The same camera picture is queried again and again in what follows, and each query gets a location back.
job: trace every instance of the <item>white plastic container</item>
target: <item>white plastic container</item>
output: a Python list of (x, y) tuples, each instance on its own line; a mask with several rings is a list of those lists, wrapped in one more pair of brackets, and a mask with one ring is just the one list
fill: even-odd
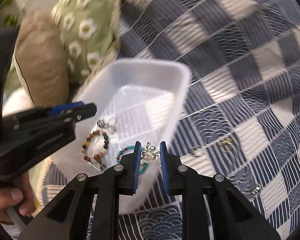
[[(78, 98), (84, 103), (95, 103), (97, 114), (76, 124), (76, 140), (52, 156), (54, 163), (69, 179), (82, 172), (88, 176), (100, 174), (101, 171), (83, 160), (80, 152), (87, 135), (99, 129), (97, 121), (100, 118), (106, 121), (117, 119), (118, 131), (114, 135), (106, 131), (110, 143), (101, 161), (107, 168), (117, 164), (116, 156), (122, 148), (135, 145), (136, 141), (140, 141), (143, 147), (148, 141), (156, 147), (161, 141), (169, 146), (189, 80), (188, 67), (172, 61), (122, 59), (107, 66)], [(87, 151), (92, 160), (103, 146), (102, 137), (97, 143), (95, 139), (97, 137)], [(152, 162), (139, 177), (137, 193), (120, 197), (120, 213), (131, 212), (142, 204), (159, 167), (159, 161)]]

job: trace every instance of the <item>silver brooch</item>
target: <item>silver brooch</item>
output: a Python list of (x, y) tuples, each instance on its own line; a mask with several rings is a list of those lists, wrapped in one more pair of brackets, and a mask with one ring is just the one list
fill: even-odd
[(160, 154), (160, 151), (156, 151), (155, 149), (155, 146), (151, 145), (151, 142), (147, 142), (146, 148), (141, 151), (141, 162), (151, 163), (151, 161), (155, 160)]

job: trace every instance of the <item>human hand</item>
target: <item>human hand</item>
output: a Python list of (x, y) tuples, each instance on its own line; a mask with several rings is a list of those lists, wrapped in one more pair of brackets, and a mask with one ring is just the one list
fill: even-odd
[(20, 177), (21, 189), (18, 188), (0, 188), (0, 222), (3, 224), (12, 224), (12, 220), (5, 212), (5, 209), (12, 207), (21, 201), (19, 212), (23, 216), (31, 216), (35, 211), (34, 194), (29, 183), (28, 173)]

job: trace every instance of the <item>beige pillow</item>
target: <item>beige pillow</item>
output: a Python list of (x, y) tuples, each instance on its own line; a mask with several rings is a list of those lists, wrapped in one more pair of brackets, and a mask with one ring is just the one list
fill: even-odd
[(68, 64), (60, 31), (50, 14), (28, 13), (13, 57), (18, 77), (35, 106), (64, 104), (69, 95)]

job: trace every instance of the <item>beaded bracelet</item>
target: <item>beaded bracelet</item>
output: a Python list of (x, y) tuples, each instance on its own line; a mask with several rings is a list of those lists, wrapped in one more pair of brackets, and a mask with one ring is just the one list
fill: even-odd
[[(117, 159), (117, 163), (119, 164), (120, 163), (120, 157), (124, 154), (125, 151), (128, 151), (129, 149), (134, 149), (134, 145), (130, 145), (130, 146), (127, 146), (125, 148), (123, 148), (119, 154), (117, 155), (116, 159)], [(148, 167), (149, 163), (145, 163), (143, 162), (142, 164), (142, 167), (140, 168), (140, 171), (139, 173), (142, 174), (146, 171), (147, 167)]]
[(100, 130), (95, 130), (92, 133), (90, 133), (88, 135), (88, 137), (86, 138), (85, 142), (82, 144), (81, 152), (84, 154), (84, 156), (83, 156), (84, 160), (86, 160), (87, 162), (91, 162), (91, 158), (85, 154), (86, 154), (86, 151), (88, 149), (91, 139), (94, 136), (100, 135), (100, 133), (103, 136), (103, 138), (105, 139), (105, 141), (104, 141), (105, 144), (103, 145), (102, 151), (95, 154), (93, 158), (100, 164), (100, 169), (101, 169), (101, 171), (103, 171), (103, 168), (106, 168), (106, 166), (103, 163), (101, 163), (100, 158), (107, 152), (107, 148), (108, 148), (108, 144), (109, 144), (109, 137), (106, 132), (101, 132)]

